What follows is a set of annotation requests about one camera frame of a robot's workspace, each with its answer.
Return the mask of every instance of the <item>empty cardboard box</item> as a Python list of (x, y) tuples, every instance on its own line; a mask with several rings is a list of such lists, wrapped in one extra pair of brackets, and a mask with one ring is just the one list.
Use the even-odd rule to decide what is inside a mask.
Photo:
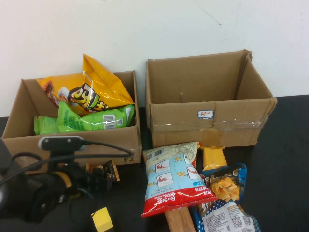
[(277, 99), (251, 60), (247, 50), (149, 60), (146, 114), (153, 147), (254, 145)]
[[(113, 158), (118, 164), (132, 164), (140, 162), (141, 140), (140, 119), (136, 88), (135, 71), (116, 72), (123, 85), (135, 102), (135, 118), (130, 127), (93, 130), (74, 133), (57, 134), (55, 136), (81, 136), (86, 140), (104, 142), (134, 151), (134, 156), (129, 158)], [(2, 140), (12, 155), (17, 152), (33, 152), (41, 155), (43, 159), (49, 158), (49, 152), (38, 147), (38, 141), (44, 136), (35, 135), (33, 130), (35, 116), (57, 117), (58, 108), (55, 107), (35, 79), (22, 80), (11, 114), (5, 127)], [(85, 150), (76, 154), (119, 154), (121, 151), (99, 146), (88, 145)], [(77, 160), (82, 163), (102, 164), (111, 158), (91, 158)], [(18, 163), (28, 166), (33, 162), (31, 158), (19, 158)]]

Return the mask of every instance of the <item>nutrition label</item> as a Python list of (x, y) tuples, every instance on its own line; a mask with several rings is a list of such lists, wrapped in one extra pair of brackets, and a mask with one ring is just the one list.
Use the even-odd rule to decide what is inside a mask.
[(234, 202), (218, 201), (203, 218), (208, 232), (255, 232), (253, 221)]

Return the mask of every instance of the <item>wooden stick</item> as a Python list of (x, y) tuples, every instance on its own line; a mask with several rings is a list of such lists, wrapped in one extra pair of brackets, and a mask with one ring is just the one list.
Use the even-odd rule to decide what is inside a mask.
[(195, 232), (188, 207), (165, 212), (171, 232)]

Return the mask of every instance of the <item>barcode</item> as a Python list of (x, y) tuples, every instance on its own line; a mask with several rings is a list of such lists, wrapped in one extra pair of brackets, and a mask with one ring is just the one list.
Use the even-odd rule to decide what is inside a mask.
[(115, 128), (115, 115), (103, 115), (104, 129)]
[(117, 120), (117, 125), (122, 125), (123, 124), (123, 120), (122, 119), (118, 119)]
[(164, 149), (158, 150), (156, 152), (154, 152), (154, 156), (158, 156), (160, 154), (164, 153)]

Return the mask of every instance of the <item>green snack bag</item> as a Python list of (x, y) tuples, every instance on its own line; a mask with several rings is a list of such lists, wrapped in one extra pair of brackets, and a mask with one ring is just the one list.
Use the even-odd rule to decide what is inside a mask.
[(36, 135), (57, 134), (57, 118), (47, 116), (35, 116), (34, 132)]
[(84, 131), (83, 122), (76, 121), (80, 118), (64, 101), (60, 101), (57, 120), (59, 133)]
[(121, 128), (130, 125), (134, 115), (134, 105), (127, 105), (121, 109), (113, 109), (88, 114), (76, 122), (80, 122), (86, 131)]

